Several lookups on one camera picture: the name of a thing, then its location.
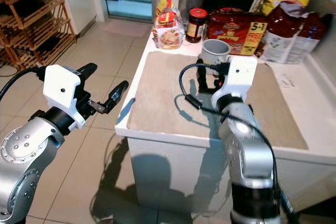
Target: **yellow package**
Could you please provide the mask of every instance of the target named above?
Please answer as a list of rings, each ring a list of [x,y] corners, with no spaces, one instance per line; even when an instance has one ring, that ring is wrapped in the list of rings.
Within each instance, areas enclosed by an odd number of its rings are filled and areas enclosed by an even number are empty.
[[[302,7],[306,7],[309,0],[264,0],[262,4],[262,11],[265,15],[268,15],[275,7],[277,7],[280,2],[290,2]]]

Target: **robotic arm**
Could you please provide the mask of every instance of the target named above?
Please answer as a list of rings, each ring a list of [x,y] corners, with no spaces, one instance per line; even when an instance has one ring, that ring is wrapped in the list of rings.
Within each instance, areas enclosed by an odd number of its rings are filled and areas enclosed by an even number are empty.
[[[281,204],[289,222],[298,223],[288,199],[279,188],[272,147],[262,133],[252,108],[244,103],[253,82],[257,59],[234,56],[220,65],[201,62],[198,60],[181,71],[180,86],[191,105],[222,116],[218,134],[226,148],[232,181],[232,223],[280,223]],[[182,75],[191,67],[198,67],[199,92],[215,91],[211,98],[213,109],[204,108],[199,100],[186,94]],[[219,73],[215,89],[207,88],[206,67]]]
[[[81,129],[86,119],[96,112],[108,114],[121,100],[129,85],[127,81],[113,89],[105,103],[90,99],[84,84],[96,69],[97,65],[93,63],[77,71],[59,65],[35,68],[39,79],[44,81],[43,93],[50,109],[34,113],[24,126],[11,131],[0,145],[1,224],[25,219],[40,176],[55,158],[65,141],[64,136],[75,128]],[[3,88],[0,99],[11,84]]]

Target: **red jar lid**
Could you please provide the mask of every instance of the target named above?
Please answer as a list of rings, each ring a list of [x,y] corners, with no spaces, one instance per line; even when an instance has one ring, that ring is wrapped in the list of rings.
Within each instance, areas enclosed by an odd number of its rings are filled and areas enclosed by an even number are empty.
[[[206,10],[203,10],[201,8],[194,8],[190,10],[190,15],[196,18],[205,18],[208,13]]]

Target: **doormat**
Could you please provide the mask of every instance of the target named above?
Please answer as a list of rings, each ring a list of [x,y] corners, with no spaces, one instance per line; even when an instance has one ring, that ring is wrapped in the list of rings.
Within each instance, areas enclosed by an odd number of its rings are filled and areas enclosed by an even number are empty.
[[[142,38],[150,28],[150,24],[113,19],[106,25],[104,31],[112,34],[121,34]]]

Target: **food package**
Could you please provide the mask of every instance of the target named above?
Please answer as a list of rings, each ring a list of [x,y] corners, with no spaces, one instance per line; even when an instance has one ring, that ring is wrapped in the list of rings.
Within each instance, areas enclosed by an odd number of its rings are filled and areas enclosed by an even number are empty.
[[[326,27],[320,20],[318,13],[310,13],[306,18],[303,28],[295,38],[286,63],[299,64],[310,54],[323,35]]]
[[[157,4],[152,31],[157,48],[175,49],[181,46],[184,27],[180,12],[172,0],[160,0]]]
[[[309,0],[264,0],[264,3],[262,4],[263,13],[268,15],[275,7],[280,4],[280,2],[289,2],[306,7],[309,3]]]
[[[231,55],[253,55],[267,27],[266,17],[235,8],[209,14],[208,39],[220,39],[231,47]]]
[[[314,49],[325,32],[317,13],[281,2],[268,15],[268,27],[256,55],[276,63],[298,64]]]

